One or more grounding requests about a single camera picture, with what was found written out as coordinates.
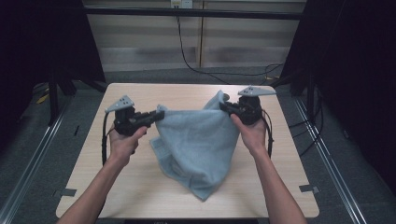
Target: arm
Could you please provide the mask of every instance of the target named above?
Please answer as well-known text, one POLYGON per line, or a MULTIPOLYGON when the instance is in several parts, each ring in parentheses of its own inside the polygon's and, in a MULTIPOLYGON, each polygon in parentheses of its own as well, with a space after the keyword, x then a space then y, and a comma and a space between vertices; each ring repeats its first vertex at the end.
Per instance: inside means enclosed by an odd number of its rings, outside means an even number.
POLYGON ((105 165, 82 193, 78 200, 64 213, 58 223, 94 223, 99 216, 106 196, 110 192, 122 168, 129 162, 138 146, 138 139, 147 131, 142 127, 132 136, 110 132, 111 153, 105 165))
POLYGON ((268 156, 264 122, 259 120, 253 125, 246 126, 235 114, 231 114, 231 119, 241 132, 242 140, 256 162, 271 223, 306 223, 301 208, 286 188, 268 156))

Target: wall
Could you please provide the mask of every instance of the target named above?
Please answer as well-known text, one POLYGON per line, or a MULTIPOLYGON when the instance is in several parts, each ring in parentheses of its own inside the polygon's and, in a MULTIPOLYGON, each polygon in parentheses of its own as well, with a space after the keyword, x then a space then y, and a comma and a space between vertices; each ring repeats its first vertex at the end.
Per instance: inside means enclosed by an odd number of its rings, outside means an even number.
MULTIPOLYGON (((85 0, 86 6, 170 7, 170 1, 85 0)), ((302 12, 304 0, 193 1, 193 8, 302 12)), ((175 17, 89 15, 105 71, 186 67, 175 17)), ((180 18, 183 49, 193 67, 283 63, 297 21, 180 18)))

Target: wire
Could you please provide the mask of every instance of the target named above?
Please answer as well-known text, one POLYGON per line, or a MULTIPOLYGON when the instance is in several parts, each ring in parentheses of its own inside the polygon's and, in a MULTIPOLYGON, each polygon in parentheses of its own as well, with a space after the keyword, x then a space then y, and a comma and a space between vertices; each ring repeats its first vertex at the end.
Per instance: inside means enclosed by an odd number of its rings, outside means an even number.
POLYGON ((103 121, 103 131, 102 131, 102 165, 105 165, 107 160, 107 134, 106 134, 106 123, 107 123, 108 113, 105 113, 105 118, 103 121))
POLYGON ((190 70, 192 70, 192 71, 194 71, 196 73, 211 76, 211 77, 213 77, 213 78, 217 79, 218 81, 223 82, 225 84, 231 85, 231 83, 229 83, 229 82, 227 82, 227 81, 225 81, 225 80, 223 80, 223 79, 221 79, 219 77, 216 77, 215 75, 228 75, 228 76, 241 76, 241 77, 257 77, 257 76, 265 75, 264 81, 260 84, 260 85, 262 85, 268 79, 268 74, 269 73, 271 73, 272 71, 276 70, 279 66, 283 65, 283 63, 269 64, 269 65, 265 66, 264 72, 257 73, 257 74, 223 73, 223 72, 211 72, 211 73, 209 73, 209 72, 203 72, 203 71, 196 70, 196 69, 192 68, 189 65, 189 63, 186 60, 186 56, 184 54, 183 41, 182 41, 182 38, 181 38, 180 17, 177 17, 177 29, 178 29, 178 37, 179 37, 179 40, 180 40, 181 54, 183 56, 184 63, 187 65, 187 67, 189 67, 190 70), (271 69, 270 71, 267 71, 268 67, 270 67, 270 66, 275 66, 275 68, 271 69))
POLYGON ((292 138, 298 137, 298 136, 300 136, 300 135, 302 135, 303 133, 306 133, 306 132, 308 132, 308 129, 305 129, 305 131, 303 131, 302 133, 297 133, 292 138))
POLYGON ((112 129, 110 129, 110 130, 108 130, 108 132, 107 132, 107 134, 106 134, 106 137, 108 137, 108 135, 113 131, 113 130, 115 130, 116 128, 112 128, 112 129))
MULTIPOLYGON (((330 47, 330 43, 331 43, 330 40, 332 40, 332 38, 333 38, 333 36, 334 36, 334 31, 335 31, 335 29, 336 29, 336 25, 338 24, 338 22, 339 22, 339 20, 340 20, 340 16, 341 16, 341 13, 342 13, 342 11, 343 11, 343 9, 344 9, 345 3, 346 3, 346 1, 344 0, 344 1, 343 1, 343 5, 341 6, 341 10, 340 10, 340 12, 338 13, 337 20, 336 20, 336 22, 335 22, 335 24, 334 24, 334 27, 332 28, 332 33, 331 33, 331 36, 330 36, 329 41, 328 41, 328 43, 327 43, 326 49, 323 51, 323 55, 322 55, 321 58, 319 59, 320 61, 323 61, 323 60, 324 60, 324 57, 325 57, 325 55, 326 55, 326 53, 327 53, 327 51, 328 51, 328 49, 329 49, 329 47, 330 47)), ((300 157, 302 157, 302 156, 309 150, 309 148, 311 148, 311 147, 318 141, 318 138, 320 137, 320 134, 321 134, 322 129, 323 129, 323 110, 321 110, 321 125, 320 125, 319 132, 318 132, 317 136, 315 137, 315 140, 311 143, 311 145, 309 145, 309 147, 308 147, 306 150, 304 150, 304 151, 300 154, 300 157)))
POLYGON ((268 156, 271 158, 272 148, 273 148, 273 143, 274 143, 272 121, 271 121, 270 116, 268 115, 268 113, 264 109, 262 109, 262 112, 264 112, 264 115, 266 115, 268 117, 268 120, 270 121, 270 125, 268 126, 267 120, 262 115, 262 120, 264 121, 266 130, 268 132, 268 156))
POLYGON ((324 116, 323 116, 323 108, 322 108, 322 97, 319 95, 318 91, 318 104, 317 106, 319 107, 320 110, 320 129, 318 131, 318 134, 315 136, 314 141, 299 155, 300 157, 302 157, 320 138, 320 134, 323 130, 323 126, 324 126, 324 116))
MULTIPOLYGON (((321 110, 322 108, 321 108, 321 102, 319 103, 319 101, 317 102, 317 111, 315 112, 315 115, 314 115, 314 119, 317 117, 317 115, 318 115, 318 113, 320 112, 320 110, 321 110)), ((291 125, 289 125, 289 128, 295 128, 295 127, 297 127, 297 126, 300 126, 300 125, 302 125, 302 124, 305 124, 305 123, 307 123, 309 120, 308 119, 305 119, 305 120, 303 120, 303 121, 301 121, 301 122, 298 122, 298 123, 295 123, 295 124, 291 124, 291 125)))

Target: aluminum rail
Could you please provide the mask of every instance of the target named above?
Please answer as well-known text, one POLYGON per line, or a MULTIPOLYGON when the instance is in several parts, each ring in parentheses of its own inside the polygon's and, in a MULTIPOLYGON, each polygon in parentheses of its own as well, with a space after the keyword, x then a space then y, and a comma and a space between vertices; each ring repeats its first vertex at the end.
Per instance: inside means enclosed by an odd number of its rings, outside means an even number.
POLYGON ((64 119, 64 113, 67 107, 70 105, 72 97, 67 97, 66 102, 59 114, 58 118, 54 121, 54 123, 49 126, 41 139, 40 144, 35 150, 35 154, 32 156, 32 159, 29 161, 26 166, 21 178, 19 179, 17 185, 14 190, 7 197, 2 209, 0 210, 0 223, 1 224, 9 224, 12 219, 15 217, 18 208, 20 207, 22 200, 28 191, 33 179, 35 178, 35 174, 44 160, 45 155, 47 154, 50 143, 52 142, 53 137, 58 132, 59 127, 64 119))
MULTIPOLYGON (((301 99, 297 99, 295 101, 295 104, 297 105, 301 117, 304 120, 307 120, 308 117, 306 115, 306 108, 303 101, 301 99)), ((327 149, 323 139, 320 137, 317 127, 312 125, 310 122, 307 122, 306 128, 308 129, 312 140, 315 141, 315 139, 317 139, 318 137, 318 141, 316 142, 318 153, 322 158, 323 163, 327 171, 329 172, 330 177, 332 178, 332 182, 337 188, 341 200, 343 201, 344 206, 346 207, 346 210, 348 211, 353 223, 366 224, 367 222, 361 209, 359 208, 358 203, 355 200, 355 197, 352 195, 349 187, 347 186, 347 183, 345 182, 340 171, 338 170, 337 165, 332 159, 332 154, 330 153, 329 149, 327 149)))

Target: hand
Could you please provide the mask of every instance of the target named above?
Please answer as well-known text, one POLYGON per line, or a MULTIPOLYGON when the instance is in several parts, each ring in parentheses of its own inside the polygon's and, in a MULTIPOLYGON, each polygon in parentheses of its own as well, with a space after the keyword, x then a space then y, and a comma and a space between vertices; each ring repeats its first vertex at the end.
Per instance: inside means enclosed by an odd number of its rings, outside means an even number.
POLYGON ((266 152, 265 124, 262 119, 252 125, 245 125, 238 116, 231 114, 231 120, 241 132, 242 140, 253 157, 266 152))
POLYGON ((117 160, 120 164, 126 166, 131 155, 134 154, 134 151, 139 146, 139 138, 146 134, 147 129, 147 127, 141 127, 132 136, 119 134, 113 129, 109 134, 111 147, 109 159, 117 160))

